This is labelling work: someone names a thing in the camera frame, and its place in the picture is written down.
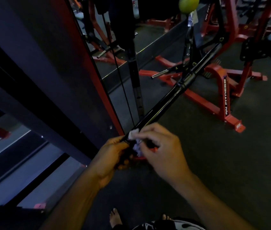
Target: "gym floor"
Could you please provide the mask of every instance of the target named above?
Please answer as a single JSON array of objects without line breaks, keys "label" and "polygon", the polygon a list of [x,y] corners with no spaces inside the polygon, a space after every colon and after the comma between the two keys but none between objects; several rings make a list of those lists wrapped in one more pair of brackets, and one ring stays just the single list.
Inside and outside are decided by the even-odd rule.
[{"label": "gym floor", "polygon": [[[183,38],[161,55],[172,62],[181,59]],[[241,44],[235,43],[219,59],[221,66],[243,69]],[[143,69],[165,68],[151,61]],[[258,229],[271,229],[271,59],[254,63],[253,71],[268,81],[250,80],[241,98],[234,100],[233,116],[246,126],[237,133],[208,111],[181,96],[159,123],[178,135],[193,173],[229,207]],[[125,82],[134,121],[137,114],[130,80]],[[170,89],[159,80],[141,77],[144,107],[149,111]],[[198,77],[191,90],[216,103],[215,80]],[[110,94],[127,131],[132,121],[122,88]],[[116,207],[130,228],[156,220],[162,213],[199,220],[187,202],[147,166],[117,171],[96,197],[83,229],[110,229],[109,213]]]}]

